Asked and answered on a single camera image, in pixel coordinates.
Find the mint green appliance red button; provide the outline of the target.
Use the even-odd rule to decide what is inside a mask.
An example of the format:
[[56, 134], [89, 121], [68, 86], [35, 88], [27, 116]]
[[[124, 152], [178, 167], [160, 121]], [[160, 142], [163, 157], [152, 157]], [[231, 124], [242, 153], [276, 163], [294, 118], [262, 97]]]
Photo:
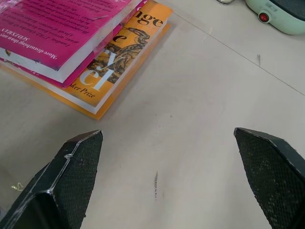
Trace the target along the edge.
[[305, 34], [305, 0], [245, 0], [260, 22], [288, 35]]

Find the magenta paperback book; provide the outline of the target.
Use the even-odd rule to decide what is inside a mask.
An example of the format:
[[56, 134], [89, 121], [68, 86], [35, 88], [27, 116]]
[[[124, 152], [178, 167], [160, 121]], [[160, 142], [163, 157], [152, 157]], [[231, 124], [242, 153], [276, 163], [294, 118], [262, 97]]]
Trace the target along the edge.
[[68, 87], [144, 0], [0, 0], [0, 62]]

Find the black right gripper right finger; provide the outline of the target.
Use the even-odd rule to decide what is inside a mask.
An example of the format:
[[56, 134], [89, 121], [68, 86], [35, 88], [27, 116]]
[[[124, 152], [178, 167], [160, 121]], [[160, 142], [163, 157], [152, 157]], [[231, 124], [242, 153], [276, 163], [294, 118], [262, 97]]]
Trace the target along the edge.
[[285, 140], [234, 130], [250, 188], [272, 229], [305, 229], [305, 159]]

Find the orange paperback book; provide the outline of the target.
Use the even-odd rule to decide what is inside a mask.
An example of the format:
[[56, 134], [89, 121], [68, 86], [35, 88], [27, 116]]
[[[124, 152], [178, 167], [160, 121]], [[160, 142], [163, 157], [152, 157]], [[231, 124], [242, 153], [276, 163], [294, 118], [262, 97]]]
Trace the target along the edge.
[[142, 1], [133, 17], [119, 27], [118, 33], [67, 88], [59, 88], [6, 62], [0, 68], [99, 120], [167, 33], [172, 12], [154, 0]]

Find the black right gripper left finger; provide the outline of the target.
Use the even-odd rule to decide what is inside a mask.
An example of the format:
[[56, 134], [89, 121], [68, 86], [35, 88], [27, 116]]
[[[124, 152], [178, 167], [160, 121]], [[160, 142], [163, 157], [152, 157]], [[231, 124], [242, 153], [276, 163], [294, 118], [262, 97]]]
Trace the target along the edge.
[[0, 229], [80, 229], [95, 184], [101, 130], [67, 140], [23, 188]]

